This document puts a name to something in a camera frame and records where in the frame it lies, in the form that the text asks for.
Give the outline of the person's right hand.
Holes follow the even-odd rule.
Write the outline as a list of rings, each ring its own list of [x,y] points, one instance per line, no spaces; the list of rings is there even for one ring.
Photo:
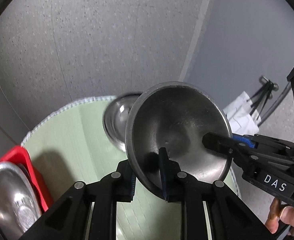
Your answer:
[[[288,235],[294,236],[294,207],[282,205],[278,198],[274,198],[265,226],[271,233],[276,233],[280,221],[292,227]]]

